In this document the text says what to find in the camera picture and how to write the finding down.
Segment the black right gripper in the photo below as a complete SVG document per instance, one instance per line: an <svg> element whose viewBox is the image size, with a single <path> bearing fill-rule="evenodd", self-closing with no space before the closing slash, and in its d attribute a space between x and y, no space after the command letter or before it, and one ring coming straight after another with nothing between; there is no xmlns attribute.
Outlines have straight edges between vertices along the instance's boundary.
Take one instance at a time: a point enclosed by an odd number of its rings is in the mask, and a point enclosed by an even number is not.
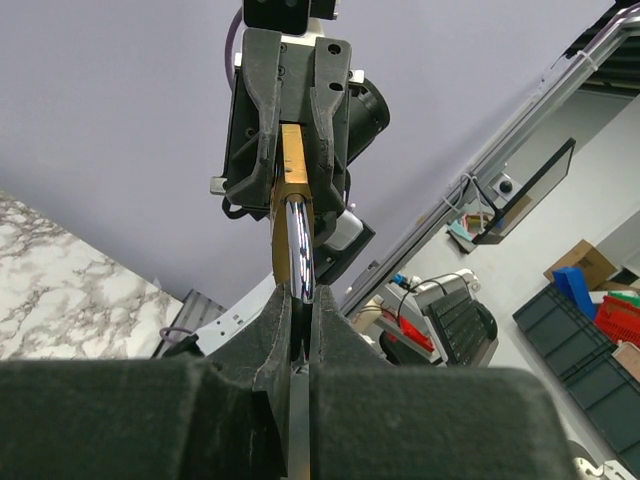
<svg viewBox="0 0 640 480"><path fill-rule="evenodd" d="M223 195L264 214L271 203L280 126L302 128L308 181L318 214L345 208L349 137L348 42L317 37L312 46L280 42L276 31L249 28L234 74Z"/></svg>

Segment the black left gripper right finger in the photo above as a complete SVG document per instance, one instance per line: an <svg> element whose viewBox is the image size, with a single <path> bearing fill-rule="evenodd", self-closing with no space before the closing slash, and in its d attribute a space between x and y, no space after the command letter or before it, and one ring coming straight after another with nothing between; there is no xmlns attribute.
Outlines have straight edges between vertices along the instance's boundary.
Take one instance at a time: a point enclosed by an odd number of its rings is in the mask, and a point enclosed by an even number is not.
<svg viewBox="0 0 640 480"><path fill-rule="evenodd" d="M314 479L571 479L545 386L518 369L395 366L315 292L309 380Z"/></svg>

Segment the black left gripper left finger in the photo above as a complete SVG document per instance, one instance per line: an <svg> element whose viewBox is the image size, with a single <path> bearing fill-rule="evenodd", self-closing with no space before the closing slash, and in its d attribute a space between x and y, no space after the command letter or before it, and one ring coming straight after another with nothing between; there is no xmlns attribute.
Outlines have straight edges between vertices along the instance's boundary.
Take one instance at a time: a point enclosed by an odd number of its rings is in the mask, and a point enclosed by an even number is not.
<svg viewBox="0 0 640 480"><path fill-rule="evenodd" d="M5 479L277 479L288 469L291 297L209 356L1 365Z"/></svg>

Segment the large brass padlock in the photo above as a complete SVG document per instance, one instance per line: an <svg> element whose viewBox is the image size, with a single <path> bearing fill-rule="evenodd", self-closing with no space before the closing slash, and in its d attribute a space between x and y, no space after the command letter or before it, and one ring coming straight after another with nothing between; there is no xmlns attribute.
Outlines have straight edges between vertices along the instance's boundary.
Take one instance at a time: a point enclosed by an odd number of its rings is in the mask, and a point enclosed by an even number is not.
<svg viewBox="0 0 640 480"><path fill-rule="evenodd" d="M280 126L281 158L271 190L270 222L273 275L287 282L291 296L303 304L314 299L313 205L302 128Z"/></svg>

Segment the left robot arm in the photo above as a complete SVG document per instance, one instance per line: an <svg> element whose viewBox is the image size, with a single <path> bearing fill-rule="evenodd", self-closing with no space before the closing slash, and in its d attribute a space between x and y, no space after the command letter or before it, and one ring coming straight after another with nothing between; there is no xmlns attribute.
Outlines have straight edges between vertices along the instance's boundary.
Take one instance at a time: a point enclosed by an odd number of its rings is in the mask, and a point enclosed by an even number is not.
<svg viewBox="0 0 640 480"><path fill-rule="evenodd" d="M395 366L331 290L260 287L159 359L1 365L5 479L573 479L542 383Z"/></svg>

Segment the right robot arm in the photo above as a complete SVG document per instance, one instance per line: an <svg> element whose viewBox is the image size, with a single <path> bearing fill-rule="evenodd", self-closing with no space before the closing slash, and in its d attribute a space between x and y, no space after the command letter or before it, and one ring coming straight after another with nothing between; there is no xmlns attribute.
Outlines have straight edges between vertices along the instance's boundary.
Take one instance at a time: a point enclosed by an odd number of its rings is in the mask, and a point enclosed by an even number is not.
<svg viewBox="0 0 640 480"><path fill-rule="evenodd" d="M351 53L344 40L318 37L300 45L284 41L276 31L246 29L220 177L228 218L265 218L283 162L281 128L300 126L313 202L315 271L326 285L375 235L367 224L355 234L346 231L348 168L390 123L389 108L375 85L353 80Z"/></svg>

